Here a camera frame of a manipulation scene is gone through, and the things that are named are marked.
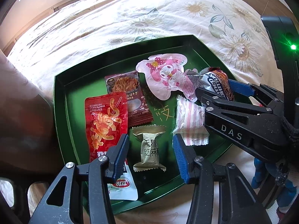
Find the blue gloved right hand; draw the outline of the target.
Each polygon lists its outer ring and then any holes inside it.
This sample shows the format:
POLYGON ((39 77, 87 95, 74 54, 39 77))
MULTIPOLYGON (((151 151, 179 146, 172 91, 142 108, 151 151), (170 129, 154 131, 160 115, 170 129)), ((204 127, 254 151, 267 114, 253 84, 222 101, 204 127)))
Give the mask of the blue gloved right hand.
POLYGON ((286 214, 298 196, 298 170, 286 161, 266 163, 254 159, 253 189, 260 189, 261 201, 269 208, 277 202, 280 213, 286 214))

